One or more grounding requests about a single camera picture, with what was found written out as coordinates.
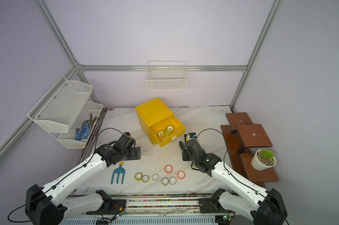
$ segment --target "potted succulent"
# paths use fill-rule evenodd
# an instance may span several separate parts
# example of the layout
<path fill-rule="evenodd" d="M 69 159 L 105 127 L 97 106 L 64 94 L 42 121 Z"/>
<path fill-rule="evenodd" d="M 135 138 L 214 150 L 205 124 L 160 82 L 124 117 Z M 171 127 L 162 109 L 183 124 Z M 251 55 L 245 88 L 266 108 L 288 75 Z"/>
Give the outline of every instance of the potted succulent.
<path fill-rule="evenodd" d="M 251 160 L 251 165 L 256 170 L 265 170 L 267 168 L 273 167 L 275 164 L 275 154 L 267 148 L 257 150 L 256 154 Z"/>

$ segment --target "wall-mounted basket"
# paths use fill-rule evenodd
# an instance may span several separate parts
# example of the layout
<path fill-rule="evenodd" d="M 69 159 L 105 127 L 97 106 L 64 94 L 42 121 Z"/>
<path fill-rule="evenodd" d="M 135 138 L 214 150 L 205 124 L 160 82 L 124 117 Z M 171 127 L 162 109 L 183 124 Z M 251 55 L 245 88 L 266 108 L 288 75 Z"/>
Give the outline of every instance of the wall-mounted basket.
<path fill-rule="evenodd" d="M 186 90 L 186 61 L 149 61 L 147 90 Z"/>
<path fill-rule="evenodd" d="M 50 133 L 66 148 L 84 148 L 86 139 L 75 139 L 76 129 L 92 118 L 97 122 L 103 105 L 88 101 L 93 86 L 80 82 L 69 81 L 62 77 L 47 94 L 32 108 L 27 116 L 36 124 Z"/>

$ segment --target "succulent plant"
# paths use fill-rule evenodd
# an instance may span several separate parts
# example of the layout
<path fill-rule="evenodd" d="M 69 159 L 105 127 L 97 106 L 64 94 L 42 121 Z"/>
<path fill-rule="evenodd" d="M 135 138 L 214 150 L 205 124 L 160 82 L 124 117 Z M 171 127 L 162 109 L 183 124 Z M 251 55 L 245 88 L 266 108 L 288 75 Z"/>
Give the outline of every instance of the succulent plant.
<path fill-rule="evenodd" d="M 268 159 L 273 159 L 273 157 L 275 157 L 275 154 L 267 148 L 262 149 L 262 151 L 259 151 L 258 154 Z"/>

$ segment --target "aluminum frame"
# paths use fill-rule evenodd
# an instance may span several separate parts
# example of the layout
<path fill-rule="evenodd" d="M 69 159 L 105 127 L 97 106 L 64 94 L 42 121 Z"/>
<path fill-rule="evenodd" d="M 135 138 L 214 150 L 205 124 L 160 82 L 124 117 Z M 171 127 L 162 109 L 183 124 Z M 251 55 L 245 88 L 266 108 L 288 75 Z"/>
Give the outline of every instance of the aluminum frame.
<path fill-rule="evenodd" d="M 230 104 L 230 108 L 233 111 L 233 108 L 235 107 L 235 104 L 238 100 L 239 95 L 241 94 L 241 91 L 244 87 L 244 84 L 246 83 L 248 76 L 251 72 L 251 69 L 253 67 L 254 62 L 257 59 L 257 56 L 261 50 L 261 47 L 267 37 L 268 31 L 271 28 L 271 24 L 273 23 L 273 20 L 275 19 L 277 12 L 279 11 L 279 8 L 282 4 L 283 0 L 274 0 L 270 9 L 270 12 L 268 13 L 268 16 L 266 18 L 265 24 L 262 27 L 261 33 L 259 34 L 258 40 L 256 42 L 256 45 L 254 46 L 253 52 L 251 56 L 249 57 L 249 61 L 247 64 L 247 71 L 245 71 L 242 75 L 242 78 L 238 84 L 237 90 L 235 92 L 235 95 L 233 96 L 233 99 Z"/>
<path fill-rule="evenodd" d="M 68 71 L 65 75 L 66 79 L 72 78 L 73 75 L 77 74 L 77 68 L 73 67 Z M 36 109 L 33 110 L 33 114 L 36 114 L 37 110 L 41 110 L 41 108 L 46 104 L 48 99 L 52 98 L 55 92 L 62 86 L 61 82 L 56 83 L 40 100 L 40 104 L 36 105 Z M 19 142 L 23 139 L 25 134 L 31 129 L 31 126 L 35 124 L 29 117 L 23 120 L 23 122 L 13 131 L 13 133 L 6 139 L 6 141 L 0 146 L 0 165 L 3 160 L 8 156 L 12 149 L 14 149 Z"/>
<path fill-rule="evenodd" d="M 74 74 L 77 74 L 81 82 L 89 84 L 84 72 L 85 71 L 147 71 L 148 65 L 81 65 L 76 60 L 71 48 L 65 40 L 61 30 L 59 29 L 55 19 L 53 18 L 46 2 L 44 0 L 34 0 L 45 21 L 50 27 L 51 31 L 55 35 L 59 45 L 64 51 L 66 57 L 72 65 L 72 69 L 65 75 L 66 79 L 70 79 Z M 264 43 L 264 40 L 268 34 L 268 31 L 275 19 L 275 16 L 282 4 L 283 0 L 274 0 L 271 9 L 266 18 L 265 24 L 262 27 L 261 33 L 258 37 L 253 52 L 249 58 L 247 65 L 188 65 L 187 71 L 241 71 L 243 75 L 235 92 L 235 95 L 231 101 L 230 109 L 233 110 L 238 97 L 244 87 L 245 82 L 251 72 L 253 64 L 258 56 L 259 51 Z M 50 91 L 41 99 L 45 102 L 46 99 L 52 96 L 58 87 L 53 87 Z M 95 93 L 91 94 L 92 101 L 99 103 Z M 15 131 L 7 138 L 7 140 L 0 146 L 0 164 L 8 156 L 12 149 L 22 140 L 24 135 L 29 131 L 34 122 L 26 117 L 24 121 L 15 129 Z"/>
<path fill-rule="evenodd" d="M 80 65 L 80 71 L 147 71 L 148 65 Z M 187 71 L 247 71 L 246 65 L 187 65 Z"/>

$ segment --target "wooden shelf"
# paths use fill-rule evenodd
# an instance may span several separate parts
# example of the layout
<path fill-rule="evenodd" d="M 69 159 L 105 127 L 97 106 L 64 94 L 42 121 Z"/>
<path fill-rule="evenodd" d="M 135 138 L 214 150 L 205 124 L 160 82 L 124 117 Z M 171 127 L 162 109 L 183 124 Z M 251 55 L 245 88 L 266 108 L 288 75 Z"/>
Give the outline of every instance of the wooden shelf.
<path fill-rule="evenodd" d="M 273 146 L 261 124 L 238 124 L 237 127 L 243 147 L 256 148 Z"/>
<path fill-rule="evenodd" d="M 237 130 L 238 124 L 253 124 L 247 113 L 226 113 L 226 117 L 233 131 Z"/>
<path fill-rule="evenodd" d="M 253 156 L 254 154 L 240 155 L 248 180 L 251 182 L 278 182 L 279 179 L 273 167 L 261 171 L 252 167 L 251 160 Z"/>
<path fill-rule="evenodd" d="M 240 154 L 238 153 L 238 149 L 242 147 L 242 141 L 239 136 L 239 133 L 236 132 L 235 134 L 231 134 L 232 126 L 231 125 L 221 125 L 221 130 L 224 135 L 227 152 L 231 160 L 232 169 L 242 175 L 243 177 L 247 178 L 246 171 L 242 164 L 242 160 Z M 249 148 L 244 150 L 244 153 L 251 153 Z M 265 187 L 263 182 L 253 182 L 258 186 Z"/>

